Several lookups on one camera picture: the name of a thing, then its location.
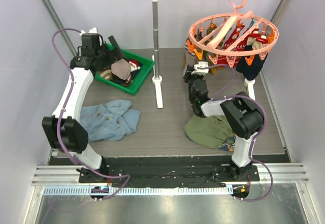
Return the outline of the beige grey sock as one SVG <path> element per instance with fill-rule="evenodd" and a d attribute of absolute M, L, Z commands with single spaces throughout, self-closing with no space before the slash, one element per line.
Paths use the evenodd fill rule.
<path fill-rule="evenodd" d="M 111 72 L 122 80 L 127 80 L 131 75 L 131 67 L 128 61 L 120 59 L 111 65 Z"/>
<path fill-rule="evenodd" d="M 182 65 L 183 65 L 183 73 L 182 73 L 182 76 L 184 76 L 186 74 L 186 71 L 187 71 L 187 66 L 190 65 L 188 62 L 189 62 L 189 58 L 187 58 L 188 55 L 185 53 L 184 54 L 184 57 L 183 57 L 183 62 L 182 62 Z"/>

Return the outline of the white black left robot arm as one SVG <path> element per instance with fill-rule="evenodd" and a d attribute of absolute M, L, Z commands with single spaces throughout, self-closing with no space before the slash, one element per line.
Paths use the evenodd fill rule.
<path fill-rule="evenodd" d="M 89 135 L 80 123 L 82 104 L 98 71 L 124 58 L 115 38 L 110 49 L 96 28 L 88 32 L 78 31 L 81 46 L 77 54 L 67 62 L 62 60 L 69 72 L 69 79 L 62 98 L 51 116 L 45 116 L 42 127 L 52 149 L 65 153 L 70 160 L 82 165 L 82 173 L 90 174 L 98 183 L 109 178 L 105 159 L 89 145 Z"/>

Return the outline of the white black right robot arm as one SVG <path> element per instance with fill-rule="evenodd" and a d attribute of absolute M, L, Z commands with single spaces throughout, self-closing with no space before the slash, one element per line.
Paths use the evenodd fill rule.
<path fill-rule="evenodd" d="M 183 79 L 188 86 L 188 99 L 193 113 L 201 118 L 225 116 L 235 134 L 235 149 L 230 159 L 229 174 L 236 181 L 248 175 L 253 162 L 253 147 L 259 133 L 264 129 L 265 112 L 245 92 L 211 99 L 204 76 L 209 72 L 207 62 L 187 65 Z"/>

